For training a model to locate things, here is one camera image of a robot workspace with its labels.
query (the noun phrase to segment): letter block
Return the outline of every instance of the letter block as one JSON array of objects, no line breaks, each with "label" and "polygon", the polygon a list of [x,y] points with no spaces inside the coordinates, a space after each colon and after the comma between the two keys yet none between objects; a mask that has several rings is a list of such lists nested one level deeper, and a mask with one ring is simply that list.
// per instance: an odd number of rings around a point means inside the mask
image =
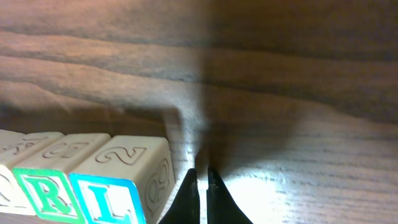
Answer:
[{"label": "letter block", "polygon": [[85,223],[68,174],[110,138],[108,134],[69,134],[15,166],[14,175],[38,217]]},{"label": "letter block", "polygon": [[6,144],[0,146],[0,212],[35,215],[32,205],[12,174],[12,168],[62,136],[62,133],[54,132],[24,135],[1,130],[0,139],[13,141],[6,141]]},{"label": "letter block", "polygon": [[155,223],[173,186],[165,138],[115,136],[70,174],[88,223]]}]

